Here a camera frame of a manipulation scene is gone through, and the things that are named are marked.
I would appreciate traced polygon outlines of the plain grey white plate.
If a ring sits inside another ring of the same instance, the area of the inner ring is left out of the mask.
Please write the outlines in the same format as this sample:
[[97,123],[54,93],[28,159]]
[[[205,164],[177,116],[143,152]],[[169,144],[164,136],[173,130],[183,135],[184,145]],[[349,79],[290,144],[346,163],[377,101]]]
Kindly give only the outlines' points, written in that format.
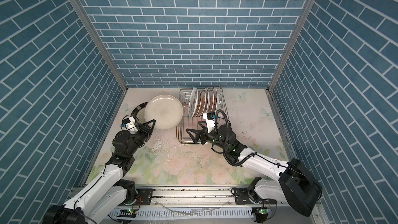
[[181,102],[172,95],[159,95],[150,100],[144,112],[147,121],[155,120],[154,129],[168,131],[178,126],[183,117]]

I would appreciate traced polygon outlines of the dark patterned rim plate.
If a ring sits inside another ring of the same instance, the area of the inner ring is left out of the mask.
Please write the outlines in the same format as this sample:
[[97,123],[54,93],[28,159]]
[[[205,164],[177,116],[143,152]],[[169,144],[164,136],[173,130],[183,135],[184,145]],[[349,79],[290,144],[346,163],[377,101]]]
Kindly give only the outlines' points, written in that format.
[[141,119],[139,118],[138,114],[139,112],[145,111],[145,107],[147,106],[148,102],[144,102],[137,106],[136,108],[133,109],[131,112],[130,116],[132,116],[135,120],[136,123],[145,123],[145,118],[142,117]]

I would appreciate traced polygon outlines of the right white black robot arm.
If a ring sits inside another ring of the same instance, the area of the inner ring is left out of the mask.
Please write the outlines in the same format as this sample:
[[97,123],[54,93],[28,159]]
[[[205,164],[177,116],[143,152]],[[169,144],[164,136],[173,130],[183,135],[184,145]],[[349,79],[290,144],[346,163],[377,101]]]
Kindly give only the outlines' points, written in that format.
[[258,172],[244,190],[254,204],[263,204],[269,200],[287,202],[296,212],[309,217],[322,196],[322,186],[304,163],[297,159],[282,161],[262,155],[236,139],[231,127],[224,124],[208,131],[203,122],[201,129],[187,129],[189,137],[197,144],[211,143],[220,147],[220,154],[229,165]]

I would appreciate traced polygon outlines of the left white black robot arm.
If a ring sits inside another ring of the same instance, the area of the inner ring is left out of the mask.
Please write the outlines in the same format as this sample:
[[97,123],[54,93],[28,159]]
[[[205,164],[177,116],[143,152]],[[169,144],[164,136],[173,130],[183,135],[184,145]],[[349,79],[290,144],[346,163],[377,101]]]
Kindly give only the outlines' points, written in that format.
[[51,206],[42,222],[98,224],[119,204],[135,203],[135,183],[123,177],[135,161],[134,153],[151,138],[155,124],[156,120],[152,119],[119,131],[113,139],[115,150],[104,170],[74,197],[62,205]]

